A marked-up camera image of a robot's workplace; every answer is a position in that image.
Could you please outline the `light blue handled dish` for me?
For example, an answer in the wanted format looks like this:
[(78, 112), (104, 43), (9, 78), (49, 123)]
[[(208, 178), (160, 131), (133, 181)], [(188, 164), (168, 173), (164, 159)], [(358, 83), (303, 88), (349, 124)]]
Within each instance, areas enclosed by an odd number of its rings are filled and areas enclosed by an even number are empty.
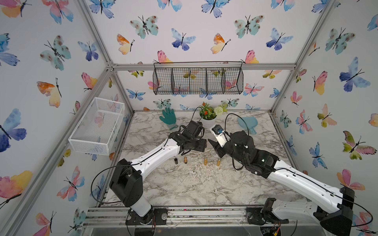
[(248, 130), (252, 135), (257, 134), (255, 128), (258, 125), (258, 120), (255, 117), (238, 118), (238, 123), (243, 130)]

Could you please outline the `artificial flower plant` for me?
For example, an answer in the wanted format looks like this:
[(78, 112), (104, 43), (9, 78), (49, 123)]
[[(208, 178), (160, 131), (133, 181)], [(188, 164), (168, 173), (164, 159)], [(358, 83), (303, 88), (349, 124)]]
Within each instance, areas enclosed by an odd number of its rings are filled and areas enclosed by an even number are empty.
[(223, 113), (227, 112), (228, 105), (222, 103), (219, 106), (212, 107), (209, 103), (203, 102), (200, 106), (200, 117), (204, 120), (214, 120), (218, 116), (221, 116)]

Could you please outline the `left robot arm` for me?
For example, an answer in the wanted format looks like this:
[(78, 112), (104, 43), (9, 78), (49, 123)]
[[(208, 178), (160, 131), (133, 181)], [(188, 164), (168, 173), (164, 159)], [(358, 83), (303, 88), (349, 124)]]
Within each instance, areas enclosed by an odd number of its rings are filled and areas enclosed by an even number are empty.
[(206, 147), (205, 139), (195, 138), (180, 143), (168, 138), (137, 159), (120, 160), (115, 166), (109, 187), (124, 206), (131, 208), (140, 217), (149, 216), (153, 207), (143, 196), (143, 181), (166, 160), (180, 153), (185, 154), (185, 150), (204, 152)]

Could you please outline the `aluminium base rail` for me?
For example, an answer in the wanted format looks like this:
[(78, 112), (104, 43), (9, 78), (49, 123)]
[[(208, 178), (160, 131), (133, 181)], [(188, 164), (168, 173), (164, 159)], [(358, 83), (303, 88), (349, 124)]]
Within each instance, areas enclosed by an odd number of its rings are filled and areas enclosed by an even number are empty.
[(152, 219), (143, 224), (127, 207), (99, 207), (88, 210), (84, 227), (226, 227), (226, 226), (319, 226), (313, 216), (317, 207), (307, 203), (281, 202), (278, 212), (283, 219), (273, 218), (262, 205), (250, 206), (170, 206), (155, 207)]

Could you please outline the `white flower pot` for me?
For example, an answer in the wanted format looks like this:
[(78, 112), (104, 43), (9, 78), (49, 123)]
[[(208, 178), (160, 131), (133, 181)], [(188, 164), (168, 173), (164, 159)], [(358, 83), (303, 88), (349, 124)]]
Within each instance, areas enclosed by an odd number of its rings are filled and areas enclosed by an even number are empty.
[(205, 128), (205, 129), (210, 129), (211, 127), (213, 127), (216, 123), (216, 118), (212, 119), (212, 120), (206, 120), (206, 119), (201, 119), (201, 122), (202, 122), (202, 126)]

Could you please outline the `white mesh wall basket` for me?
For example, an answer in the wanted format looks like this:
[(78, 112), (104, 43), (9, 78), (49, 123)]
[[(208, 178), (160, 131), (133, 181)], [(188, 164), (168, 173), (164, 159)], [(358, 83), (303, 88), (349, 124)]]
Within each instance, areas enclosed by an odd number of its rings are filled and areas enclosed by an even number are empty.
[(124, 115), (124, 103), (95, 97), (69, 137), (72, 149), (109, 155)]

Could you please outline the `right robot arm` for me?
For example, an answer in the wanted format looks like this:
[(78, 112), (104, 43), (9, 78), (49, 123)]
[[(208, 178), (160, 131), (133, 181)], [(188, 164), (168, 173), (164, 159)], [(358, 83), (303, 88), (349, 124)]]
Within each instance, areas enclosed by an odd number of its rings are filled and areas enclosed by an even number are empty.
[(245, 131), (228, 134), (220, 125), (210, 129), (209, 140), (217, 155), (228, 155), (254, 175), (278, 182), (309, 199), (308, 203), (289, 203), (270, 198), (267, 214), (277, 220), (303, 220), (320, 224), (336, 236), (348, 236), (353, 223), (355, 192), (344, 186), (332, 187), (289, 166), (276, 155), (255, 147)]

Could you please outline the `teal hand-shaped silicone mat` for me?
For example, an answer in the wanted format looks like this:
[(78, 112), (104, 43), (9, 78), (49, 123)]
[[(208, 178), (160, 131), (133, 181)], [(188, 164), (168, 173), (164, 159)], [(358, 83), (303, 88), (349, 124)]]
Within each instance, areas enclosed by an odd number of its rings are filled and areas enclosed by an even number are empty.
[(177, 119), (173, 109), (165, 108), (162, 110), (162, 116), (159, 119), (167, 125), (170, 130), (177, 128)]

